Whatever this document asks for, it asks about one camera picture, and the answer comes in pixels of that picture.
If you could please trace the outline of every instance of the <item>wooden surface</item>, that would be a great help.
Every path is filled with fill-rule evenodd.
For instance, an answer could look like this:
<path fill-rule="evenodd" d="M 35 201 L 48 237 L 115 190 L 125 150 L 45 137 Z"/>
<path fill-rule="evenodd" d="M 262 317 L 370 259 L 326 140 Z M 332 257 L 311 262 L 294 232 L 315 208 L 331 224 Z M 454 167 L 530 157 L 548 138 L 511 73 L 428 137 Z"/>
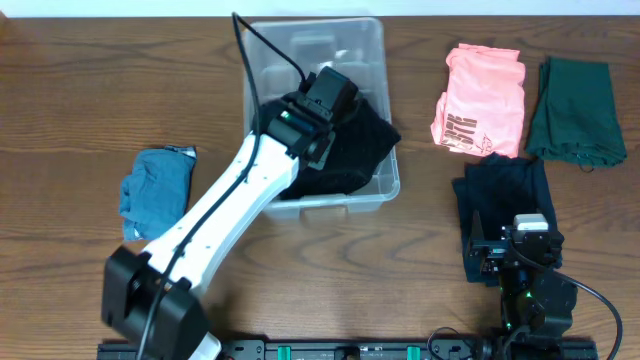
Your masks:
<path fill-rule="evenodd" d="M 640 19 L 388 18 L 385 46 L 402 190 L 374 213 L 259 217 L 207 302 L 216 331 L 272 338 L 427 337 L 499 325 L 497 289 L 468 284 L 451 179 L 465 162 L 429 125 L 459 42 L 520 49 L 526 109 L 547 55 L 611 65 L 629 158 L 582 173 L 548 162 L 563 271 L 620 310 L 619 359 L 640 357 Z M 228 19 L 12 20 L 0 44 L 0 358 L 90 359 L 105 258 L 122 241 L 118 192 L 136 153 L 198 146 L 192 198 L 241 142 L 242 67 Z M 527 136 L 528 120 L 523 142 Z M 611 314 L 580 292 L 572 335 L 601 356 Z"/>

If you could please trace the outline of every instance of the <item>dark green folded cloth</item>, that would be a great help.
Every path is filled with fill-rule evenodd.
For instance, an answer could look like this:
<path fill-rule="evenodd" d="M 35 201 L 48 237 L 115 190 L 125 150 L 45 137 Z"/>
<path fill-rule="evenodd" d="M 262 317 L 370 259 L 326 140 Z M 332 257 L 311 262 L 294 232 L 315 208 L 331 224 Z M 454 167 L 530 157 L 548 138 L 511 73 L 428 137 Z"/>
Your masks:
<path fill-rule="evenodd" d="M 612 167 L 627 158 L 616 117 L 609 65 L 550 58 L 527 152 L 545 160 Z"/>

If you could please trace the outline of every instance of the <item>blue folded cloth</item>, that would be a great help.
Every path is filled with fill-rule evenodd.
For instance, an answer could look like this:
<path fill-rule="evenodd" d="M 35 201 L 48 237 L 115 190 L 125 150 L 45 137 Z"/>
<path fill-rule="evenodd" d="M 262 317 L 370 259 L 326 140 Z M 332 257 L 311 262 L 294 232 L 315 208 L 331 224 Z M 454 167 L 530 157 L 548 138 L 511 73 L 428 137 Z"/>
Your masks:
<path fill-rule="evenodd" d="M 167 146 L 138 154 L 131 175 L 120 186 L 125 241 L 155 240 L 180 220 L 195 163 L 193 147 Z"/>

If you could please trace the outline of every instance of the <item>green marking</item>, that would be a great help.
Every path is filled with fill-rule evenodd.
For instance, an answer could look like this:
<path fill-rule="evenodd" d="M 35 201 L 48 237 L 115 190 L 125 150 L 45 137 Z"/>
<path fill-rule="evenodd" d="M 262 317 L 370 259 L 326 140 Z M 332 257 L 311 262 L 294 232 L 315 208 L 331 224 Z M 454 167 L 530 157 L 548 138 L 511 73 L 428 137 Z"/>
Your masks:
<path fill-rule="evenodd" d="M 420 360 L 420 348 L 417 346 L 408 346 L 407 360 Z"/>
<path fill-rule="evenodd" d="M 279 346 L 278 360 L 291 360 L 291 348 L 288 346 Z"/>

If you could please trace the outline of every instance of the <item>storage box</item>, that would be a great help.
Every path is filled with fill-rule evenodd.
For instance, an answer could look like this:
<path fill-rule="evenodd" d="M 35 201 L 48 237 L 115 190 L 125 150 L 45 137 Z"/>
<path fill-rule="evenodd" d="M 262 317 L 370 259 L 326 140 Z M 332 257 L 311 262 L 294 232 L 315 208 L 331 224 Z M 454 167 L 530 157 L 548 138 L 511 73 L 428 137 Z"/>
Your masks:
<path fill-rule="evenodd" d="M 353 81 L 381 118 L 391 122 L 382 24 L 373 18 L 258 22 L 252 26 L 305 72 L 316 74 L 331 66 Z M 296 70 L 250 32 L 244 32 L 247 57 L 264 103 L 298 88 Z M 244 82 L 244 134 L 251 131 L 254 114 L 249 85 Z M 298 200 L 274 199 L 265 212 L 272 217 L 296 218 L 315 207 L 345 206 L 349 212 L 377 210 L 400 192 L 395 148 L 380 163 L 371 182 L 350 194 L 305 196 Z"/>

